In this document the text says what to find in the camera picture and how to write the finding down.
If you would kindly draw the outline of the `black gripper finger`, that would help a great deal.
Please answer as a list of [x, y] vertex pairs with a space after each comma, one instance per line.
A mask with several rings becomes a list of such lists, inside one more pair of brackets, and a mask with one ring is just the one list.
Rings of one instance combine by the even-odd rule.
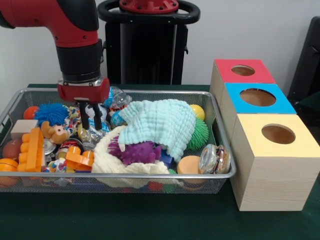
[[87, 103], [84, 101], [79, 102], [80, 117], [81, 117], [82, 127], [84, 129], [89, 128], [89, 117], [86, 113], [86, 105]]
[[102, 129], [102, 122], [101, 122], [101, 112], [99, 108], [98, 103], [93, 103], [92, 104], [92, 109], [94, 111], [94, 126], [96, 130], [101, 130]]

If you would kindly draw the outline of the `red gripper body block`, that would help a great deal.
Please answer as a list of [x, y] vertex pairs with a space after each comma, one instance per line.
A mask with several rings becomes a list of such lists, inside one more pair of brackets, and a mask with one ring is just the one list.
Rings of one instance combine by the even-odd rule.
[[61, 78], [57, 89], [64, 101], [103, 103], [109, 97], [110, 82], [107, 77], [85, 83], [67, 83]]

